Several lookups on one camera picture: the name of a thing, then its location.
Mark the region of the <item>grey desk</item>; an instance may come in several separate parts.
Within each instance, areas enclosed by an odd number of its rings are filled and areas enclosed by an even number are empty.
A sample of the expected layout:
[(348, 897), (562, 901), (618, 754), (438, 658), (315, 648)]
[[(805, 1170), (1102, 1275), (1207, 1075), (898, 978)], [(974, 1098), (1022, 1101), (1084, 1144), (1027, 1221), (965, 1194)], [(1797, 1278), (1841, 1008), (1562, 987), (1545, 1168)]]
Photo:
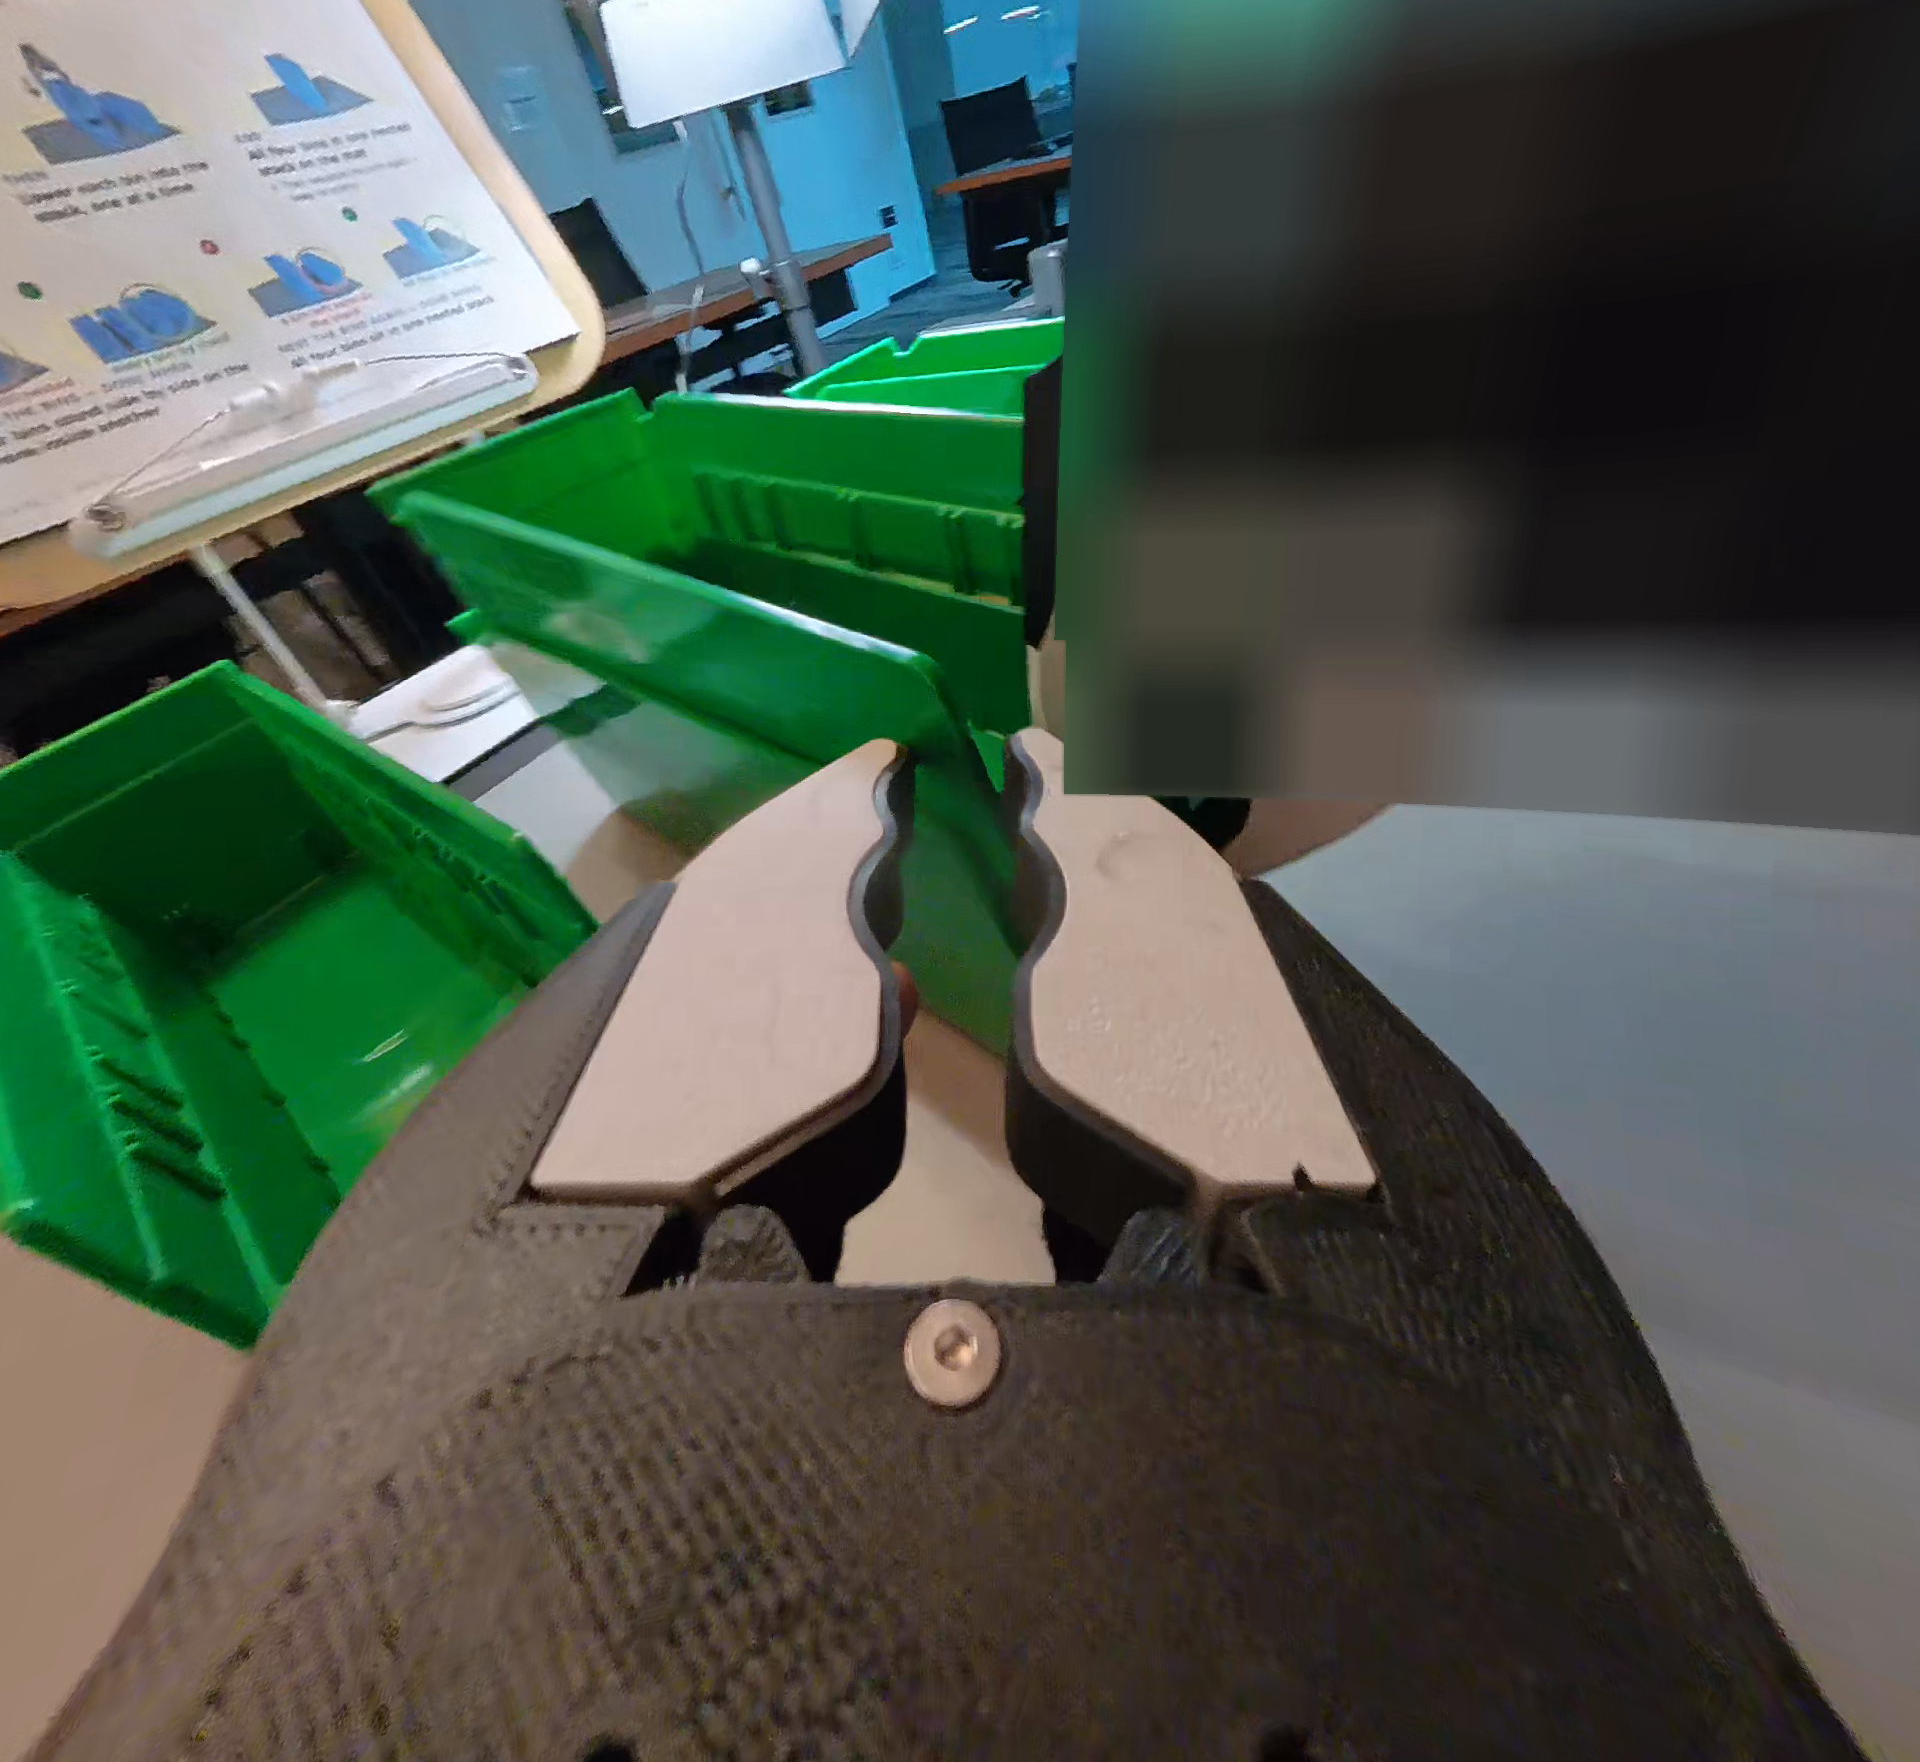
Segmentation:
[[(607, 920), (678, 865), (664, 737), (492, 645), (462, 724), (375, 695)], [(1251, 825), (1270, 881), (1522, 1137), (1642, 1325), (1715, 1501), (1875, 1759), (1917, 1755), (1917, 838), (1395, 808)], [(928, 1012), (900, 1175), (844, 1275), (1050, 1278), (1000, 1067)], [(2, 1242), (2, 1755), (24, 1759), (165, 1545), (242, 1357)]]

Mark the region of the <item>wooden office desk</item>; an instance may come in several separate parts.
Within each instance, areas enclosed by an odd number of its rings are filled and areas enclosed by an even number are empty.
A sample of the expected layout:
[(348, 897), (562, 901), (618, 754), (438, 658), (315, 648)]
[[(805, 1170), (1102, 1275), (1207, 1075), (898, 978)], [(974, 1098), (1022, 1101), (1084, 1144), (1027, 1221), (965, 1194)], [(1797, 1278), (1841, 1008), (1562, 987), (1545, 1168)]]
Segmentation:
[(1064, 197), (1072, 176), (1072, 146), (1000, 159), (937, 186), (962, 214), (962, 243), (971, 280), (990, 284), (1028, 284), (1028, 254), (1070, 236)]

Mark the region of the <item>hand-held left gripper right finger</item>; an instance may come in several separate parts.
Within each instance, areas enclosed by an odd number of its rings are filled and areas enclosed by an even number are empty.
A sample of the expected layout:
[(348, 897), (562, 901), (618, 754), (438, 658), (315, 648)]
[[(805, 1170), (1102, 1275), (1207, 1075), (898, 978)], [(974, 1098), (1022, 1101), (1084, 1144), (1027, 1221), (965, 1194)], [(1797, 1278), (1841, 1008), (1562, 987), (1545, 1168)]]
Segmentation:
[(1064, 743), (1004, 750), (1021, 960), (1007, 1144), (1101, 1268), (1144, 1209), (1212, 1239), (1270, 1200), (1368, 1200), (1381, 1170), (1250, 885), (1155, 795), (1075, 793)]

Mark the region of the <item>green plastic bin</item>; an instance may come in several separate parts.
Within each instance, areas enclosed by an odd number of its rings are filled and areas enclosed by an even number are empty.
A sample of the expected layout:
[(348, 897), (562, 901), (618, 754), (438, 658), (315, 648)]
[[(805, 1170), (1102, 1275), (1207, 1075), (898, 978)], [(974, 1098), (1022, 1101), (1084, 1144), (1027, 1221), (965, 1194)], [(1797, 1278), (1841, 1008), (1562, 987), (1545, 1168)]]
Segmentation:
[(2, 1237), (248, 1347), (595, 914), (294, 695), (192, 674), (2, 771)]
[(435, 488), (404, 491), (390, 514), (492, 634), (692, 721), (780, 788), (857, 744), (898, 743), (914, 804), (894, 950), (935, 1012), (1010, 1050), (1017, 941), (1004, 743), (1035, 714), (1014, 607), (912, 593), (838, 561), (812, 571), (825, 577), (832, 610), (940, 604), (958, 615), (962, 663), (950, 667), (898, 638)]
[(885, 406), (1021, 420), (1027, 383), (1064, 354), (1061, 317), (1011, 317), (912, 343), (868, 343), (804, 377), (784, 400)]
[(397, 526), (390, 500), (431, 488), (958, 667), (958, 615), (832, 610), (812, 571), (838, 561), (912, 593), (992, 600), (1027, 637), (1021, 443), (1007, 416), (707, 394), (640, 406), (621, 390), (377, 483), (371, 503)]

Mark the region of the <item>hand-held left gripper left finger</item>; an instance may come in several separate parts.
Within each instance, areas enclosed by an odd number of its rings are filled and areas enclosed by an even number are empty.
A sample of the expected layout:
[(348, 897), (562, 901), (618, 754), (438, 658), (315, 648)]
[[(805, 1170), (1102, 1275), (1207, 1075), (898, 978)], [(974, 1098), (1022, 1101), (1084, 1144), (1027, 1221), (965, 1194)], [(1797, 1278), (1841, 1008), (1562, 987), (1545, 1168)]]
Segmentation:
[(914, 768), (872, 740), (720, 830), (667, 887), (531, 1162), (544, 1201), (771, 1209), (805, 1269), (904, 1158)]

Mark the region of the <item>black office chair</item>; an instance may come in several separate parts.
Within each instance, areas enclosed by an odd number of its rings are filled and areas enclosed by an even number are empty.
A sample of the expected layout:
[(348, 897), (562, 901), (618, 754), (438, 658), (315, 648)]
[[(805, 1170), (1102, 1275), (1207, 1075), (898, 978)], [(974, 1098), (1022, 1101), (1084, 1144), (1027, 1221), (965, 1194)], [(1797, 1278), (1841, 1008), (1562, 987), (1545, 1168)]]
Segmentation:
[(602, 311), (618, 311), (647, 300), (648, 287), (611, 233), (611, 226), (597, 199), (580, 199), (578, 206), (554, 209), (547, 216), (578, 269), (585, 273)]
[(1027, 76), (940, 101), (951, 176), (937, 193), (958, 201), (968, 271), (1022, 294), (1035, 250), (1065, 240), (1070, 149), (1045, 137)]

